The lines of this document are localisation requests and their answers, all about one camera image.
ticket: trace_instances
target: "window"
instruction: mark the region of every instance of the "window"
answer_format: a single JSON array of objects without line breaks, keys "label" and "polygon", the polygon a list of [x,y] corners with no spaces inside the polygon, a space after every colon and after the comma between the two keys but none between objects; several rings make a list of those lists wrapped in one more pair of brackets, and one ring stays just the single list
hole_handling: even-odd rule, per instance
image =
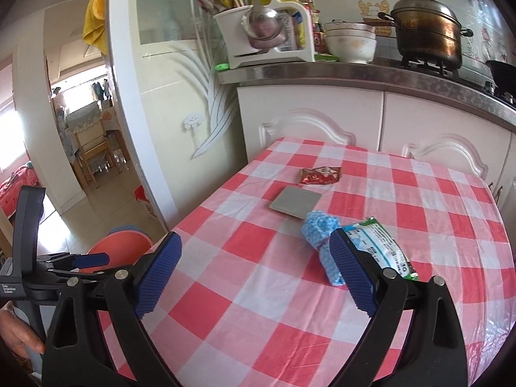
[{"label": "window", "polygon": [[0,170],[7,169],[24,153],[22,121],[11,103],[0,111]]},{"label": "window", "polygon": [[91,85],[95,82],[104,85],[105,78],[107,78],[107,69],[102,65],[59,81],[52,88],[61,88],[60,93],[63,94],[68,113],[72,113],[97,100]]}]

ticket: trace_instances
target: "green and white packet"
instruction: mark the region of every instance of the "green and white packet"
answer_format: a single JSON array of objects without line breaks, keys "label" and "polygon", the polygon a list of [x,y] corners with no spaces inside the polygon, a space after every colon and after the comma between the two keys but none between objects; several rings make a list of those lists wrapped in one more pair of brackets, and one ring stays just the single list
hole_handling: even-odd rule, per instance
[{"label": "green and white packet", "polygon": [[389,235],[376,218],[343,227],[348,237],[358,250],[371,253],[378,265],[383,268],[393,268],[405,279],[419,279],[417,272],[399,248],[396,241]]}]

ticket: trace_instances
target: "gas stove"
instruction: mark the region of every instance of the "gas stove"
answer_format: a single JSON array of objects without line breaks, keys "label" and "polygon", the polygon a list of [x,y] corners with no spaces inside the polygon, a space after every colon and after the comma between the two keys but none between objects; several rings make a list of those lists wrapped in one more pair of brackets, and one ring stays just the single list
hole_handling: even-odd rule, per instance
[{"label": "gas stove", "polygon": [[464,77],[461,77],[459,74],[459,70],[448,69],[444,67],[442,63],[432,64],[426,61],[421,62],[418,60],[408,59],[404,57],[402,59],[401,64],[398,64],[396,67],[409,69],[412,71],[417,71],[418,73],[429,74],[435,77],[442,77],[447,80],[455,81],[459,84],[465,85],[479,92],[486,93],[491,97],[494,97],[495,99],[499,100],[500,102],[509,105],[513,109],[516,109],[516,100],[513,98],[513,96],[509,92],[504,91],[499,87],[495,87],[494,82],[486,80],[484,86],[482,86],[478,82],[471,81]]}]

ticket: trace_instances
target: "red blanket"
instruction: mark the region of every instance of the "red blanket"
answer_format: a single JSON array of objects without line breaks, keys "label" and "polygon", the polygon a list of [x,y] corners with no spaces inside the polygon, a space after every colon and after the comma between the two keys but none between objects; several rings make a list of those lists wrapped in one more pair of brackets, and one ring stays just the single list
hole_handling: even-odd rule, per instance
[{"label": "red blanket", "polygon": [[36,186],[37,183],[38,177],[35,175],[34,169],[23,165],[9,179],[0,184],[0,205],[2,205],[7,217],[10,217],[16,211],[21,187],[24,184]]}]

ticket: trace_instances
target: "human hand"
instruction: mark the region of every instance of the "human hand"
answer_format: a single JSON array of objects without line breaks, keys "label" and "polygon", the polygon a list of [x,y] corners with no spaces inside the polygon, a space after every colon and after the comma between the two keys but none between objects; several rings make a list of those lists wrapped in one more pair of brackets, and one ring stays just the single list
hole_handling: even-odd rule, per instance
[{"label": "human hand", "polygon": [[9,308],[0,309],[0,336],[9,349],[22,358],[29,358],[25,346],[37,353],[45,352],[45,345],[37,334]]}]

